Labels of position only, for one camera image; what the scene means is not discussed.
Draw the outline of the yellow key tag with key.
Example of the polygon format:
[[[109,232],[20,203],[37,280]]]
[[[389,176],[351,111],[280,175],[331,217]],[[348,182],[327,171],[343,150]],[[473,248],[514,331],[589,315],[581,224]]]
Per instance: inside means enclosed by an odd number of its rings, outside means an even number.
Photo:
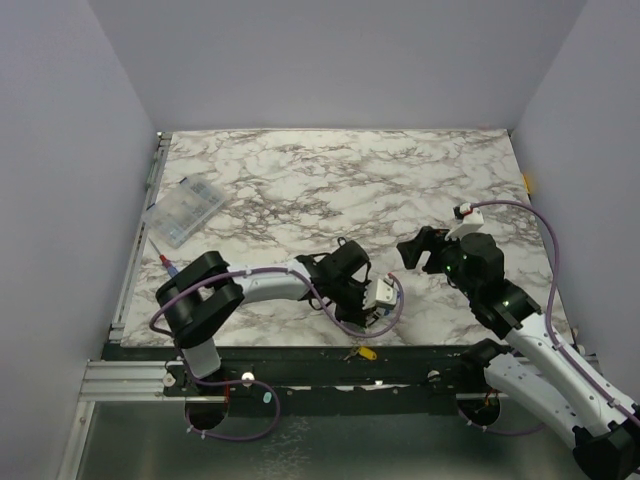
[[[347,361],[356,357],[363,358],[369,361],[375,361],[377,359],[377,353],[366,346],[355,346],[347,353],[347,355],[344,357],[344,360]]]

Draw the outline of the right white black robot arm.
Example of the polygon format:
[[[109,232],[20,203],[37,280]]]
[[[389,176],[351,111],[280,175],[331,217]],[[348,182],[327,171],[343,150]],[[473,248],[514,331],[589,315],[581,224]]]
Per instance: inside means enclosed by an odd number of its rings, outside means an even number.
[[[539,305],[507,280],[492,236],[449,238],[422,228],[398,244],[408,270],[443,274],[468,300],[475,319],[506,341],[483,340],[459,367],[469,390],[506,394],[550,427],[591,479],[626,479],[639,468],[639,404],[606,380],[548,324]]]

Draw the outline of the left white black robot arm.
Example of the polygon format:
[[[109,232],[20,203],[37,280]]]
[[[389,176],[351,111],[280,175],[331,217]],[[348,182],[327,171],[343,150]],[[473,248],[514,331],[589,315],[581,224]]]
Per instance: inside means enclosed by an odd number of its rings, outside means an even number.
[[[331,253],[298,255],[285,264],[241,267],[226,262],[217,251],[198,257],[155,293],[169,335],[189,368],[186,382],[206,395],[220,385],[221,359],[213,339],[234,311],[271,300],[310,302],[326,299],[339,322],[364,327],[385,299],[379,285],[355,274],[369,271],[367,253],[355,241],[339,240]]]

